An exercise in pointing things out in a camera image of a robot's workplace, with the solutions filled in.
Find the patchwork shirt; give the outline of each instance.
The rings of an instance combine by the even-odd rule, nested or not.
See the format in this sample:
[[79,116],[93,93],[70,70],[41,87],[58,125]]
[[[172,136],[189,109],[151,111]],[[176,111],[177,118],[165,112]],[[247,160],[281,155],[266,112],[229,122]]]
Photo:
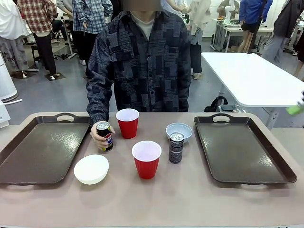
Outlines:
[[99,34],[106,26],[105,18],[112,12],[110,0],[73,0],[74,31]]
[[113,83],[118,110],[188,111],[188,31],[175,14],[156,12],[147,40],[130,12],[121,12],[97,37],[88,69],[87,111],[93,123],[109,119]]
[[52,30],[51,21],[57,15],[57,6],[52,0],[18,0],[18,7],[33,33]]

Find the red plaid shirt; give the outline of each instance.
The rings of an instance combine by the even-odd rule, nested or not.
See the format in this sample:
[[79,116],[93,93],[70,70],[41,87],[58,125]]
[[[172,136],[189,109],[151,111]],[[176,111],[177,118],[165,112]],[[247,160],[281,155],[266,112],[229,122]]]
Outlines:
[[33,33],[52,30],[51,21],[57,14],[57,6],[52,0],[18,0],[18,6]]

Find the soda can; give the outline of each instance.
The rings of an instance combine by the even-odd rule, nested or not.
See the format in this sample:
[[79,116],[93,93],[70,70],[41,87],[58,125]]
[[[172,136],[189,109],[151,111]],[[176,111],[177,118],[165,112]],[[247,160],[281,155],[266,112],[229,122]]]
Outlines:
[[109,144],[108,148],[103,148],[103,151],[107,152],[113,149],[113,140],[111,127],[108,122],[101,122],[97,125],[97,134],[106,139],[106,142]]
[[182,159],[182,150],[184,147],[184,135],[173,132],[170,135],[169,160],[174,163],[180,163]]

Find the red plastic cup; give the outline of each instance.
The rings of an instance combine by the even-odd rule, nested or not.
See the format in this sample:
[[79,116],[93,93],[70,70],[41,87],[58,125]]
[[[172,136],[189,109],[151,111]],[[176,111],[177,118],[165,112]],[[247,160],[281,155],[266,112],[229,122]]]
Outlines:
[[139,112],[135,109],[126,108],[116,114],[123,138],[131,139],[137,134]]
[[138,175],[143,179],[155,176],[162,148],[153,141],[141,141],[132,148]]

